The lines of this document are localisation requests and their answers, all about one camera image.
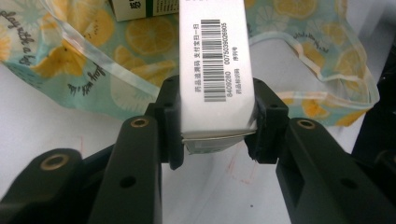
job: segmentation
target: product box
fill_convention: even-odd
[[[179,17],[183,142],[220,151],[256,130],[244,0],[180,0]]]
[[[128,21],[178,12],[178,0],[111,0],[117,21]]]

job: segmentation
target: barcode label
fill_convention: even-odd
[[[205,102],[226,102],[220,20],[201,20]]]

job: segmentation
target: mounting hole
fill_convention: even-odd
[[[307,119],[300,119],[297,121],[297,123],[305,129],[315,129],[316,127],[315,123]]]
[[[345,187],[349,188],[349,189],[357,189],[358,188],[358,184],[355,183],[355,181],[348,179],[348,178],[342,178],[341,180],[341,184],[343,184]]]
[[[69,156],[65,154],[54,154],[47,157],[40,164],[40,168],[45,171],[52,171],[63,167],[69,161]]]
[[[134,128],[143,128],[149,124],[148,119],[134,119],[131,122],[131,126]]]
[[[136,178],[133,176],[126,176],[120,181],[120,187],[123,189],[128,189],[136,184]]]

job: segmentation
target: yellow lemon illustration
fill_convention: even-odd
[[[132,115],[144,114],[148,104],[155,102],[152,95],[115,76],[110,76],[110,92],[114,103],[124,110],[133,112]]]
[[[61,21],[67,21],[83,34],[103,3],[104,0],[53,0],[52,6]]]
[[[358,118],[361,117],[367,110],[360,110],[357,112],[353,112],[339,119],[335,125],[337,126],[350,126],[353,122],[355,122]]]
[[[175,66],[176,64],[173,61],[167,60],[159,63],[146,64],[136,67],[131,71],[148,82],[161,87],[163,81],[169,77]]]
[[[332,42],[336,45],[342,45],[347,40],[347,35],[340,23],[326,23],[321,28],[323,33],[328,35],[332,39]]]
[[[340,55],[334,70],[344,76],[362,78],[366,71],[366,59],[362,46],[347,49]]]
[[[305,19],[317,9],[317,0],[274,0],[274,7],[278,14]]]
[[[5,61],[11,51],[11,39],[7,35],[7,30],[0,25],[0,61]]]
[[[61,73],[79,77],[82,75],[82,68],[86,58],[77,51],[66,40],[62,40],[62,45],[53,49],[47,58],[41,63],[33,66],[32,69],[42,77],[54,77]]]
[[[49,13],[47,13],[45,16],[43,16],[43,18],[41,19],[41,24],[40,24],[41,30],[51,30],[51,29],[57,29],[57,28],[58,28],[58,23]]]
[[[304,42],[302,46],[304,49],[305,57],[311,60],[318,67],[322,68],[325,64],[325,58],[323,57],[323,55],[320,54],[317,48],[315,48],[315,46],[310,42]]]
[[[303,100],[302,107],[304,113],[311,119],[325,119],[330,113],[321,107],[317,100]]]
[[[170,76],[176,67],[176,64],[171,60],[146,64],[123,46],[116,48],[114,61],[158,87],[161,87],[163,81]]]
[[[142,55],[165,52],[173,47],[176,38],[172,24],[163,17],[130,21],[125,35],[129,46]]]
[[[283,103],[285,103],[285,105],[292,105],[294,103],[294,99],[293,98],[285,98],[282,99]]]
[[[91,24],[84,31],[83,36],[96,47],[101,46],[114,33],[114,21],[102,9],[98,10]]]
[[[114,52],[114,61],[124,67],[125,69],[131,70],[139,66],[145,65],[145,61],[135,57],[127,48],[124,46],[118,46]]]
[[[253,7],[256,3],[256,0],[245,0],[245,8]]]

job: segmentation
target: lemon print bag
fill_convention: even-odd
[[[347,23],[347,0],[245,2],[250,44],[282,39],[316,77],[285,75],[285,86],[292,88],[276,93],[290,108],[291,118],[348,126],[378,102],[366,53]]]
[[[178,72],[177,16],[115,22],[105,0],[3,0],[0,61],[66,107],[127,119]]]
[[[349,125],[378,101],[346,1],[245,4],[252,45],[285,40],[315,74],[312,85],[330,86],[277,91],[290,117]],[[60,105],[127,119],[178,74],[177,14],[115,22],[105,0],[3,0],[0,11],[0,61]]]

